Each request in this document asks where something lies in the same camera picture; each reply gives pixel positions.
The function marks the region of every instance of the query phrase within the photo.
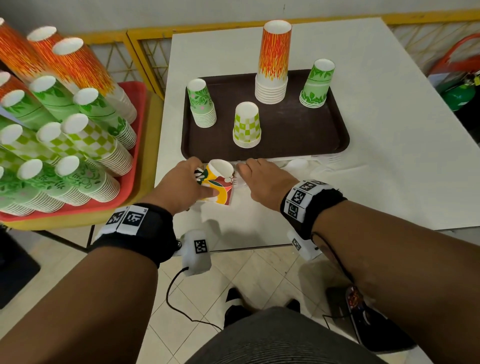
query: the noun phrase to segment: white tabletop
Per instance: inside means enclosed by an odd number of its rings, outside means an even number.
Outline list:
[[[156,183],[184,159],[187,82],[256,72],[261,37],[262,28],[173,36]],[[352,201],[431,229],[480,225],[480,149],[382,20],[294,25],[289,69],[311,68],[318,58],[336,64],[331,88],[350,145],[342,171],[313,176]],[[174,228],[177,236],[204,229],[210,249],[223,250],[287,244],[289,225],[242,188],[230,206],[197,203],[176,215]]]

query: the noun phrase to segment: hand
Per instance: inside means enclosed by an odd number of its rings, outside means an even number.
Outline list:
[[[217,190],[197,183],[193,173],[200,167],[202,162],[197,157],[179,162],[140,202],[160,206],[175,215],[190,208],[197,200],[217,196]]]
[[[299,182],[286,170],[263,158],[250,158],[246,164],[237,164],[237,169],[250,187],[252,199],[274,211],[280,211],[283,198]]]

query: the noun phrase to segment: red tray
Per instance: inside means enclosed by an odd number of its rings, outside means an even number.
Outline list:
[[[120,206],[132,193],[132,189],[135,182],[135,171],[137,168],[137,159],[138,153],[140,150],[140,140],[142,139],[142,129],[144,123],[145,107],[147,101],[147,92],[146,87],[143,82],[139,81],[128,81],[120,82],[119,85],[125,90],[130,101],[137,109],[137,118],[131,124],[133,130],[137,134],[137,144],[133,149],[130,149],[130,154],[133,155],[133,165],[130,172],[124,176],[118,177],[117,180],[120,182],[120,192],[115,199],[110,202],[98,202],[94,199],[91,199],[83,206],[72,206],[65,204],[60,210],[46,214],[44,212],[35,211],[34,213],[28,216],[13,216],[10,214],[5,214],[0,212],[0,221],[10,222],[10,221],[22,221],[22,220],[33,220],[36,218],[45,218],[45,217],[54,217],[62,215],[71,215],[79,214],[85,212],[93,211],[102,211],[102,210],[111,210]]]

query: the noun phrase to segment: wristband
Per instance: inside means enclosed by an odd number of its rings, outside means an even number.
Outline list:
[[[132,250],[151,259],[158,268],[179,248],[173,216],[152,204],[120,207],[102,227],[90,251],[102,246]]]
[[[342,193],[331,185],[317,180],[306,180],[297,183],[285,195],[280,212],[298,235],[308,240],[318,215],[345,200]]]

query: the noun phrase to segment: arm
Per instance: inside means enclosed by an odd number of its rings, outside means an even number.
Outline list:
[[[276,211],[298,182],[264,159],[238,168],[252,198]],[[351,201],[320,213],[313,231],[328,241],[376,308],[436,363],[476,360],[480,247]],[[333,259],[321,238],[313,241]]]
[[[216,190],[195,181],[199,166],[197,158],[180,162],[141,202],[174,215],[214,196]],[[95,249],[0,340],[0,363],[135,363],[157,276],[143,255]]]

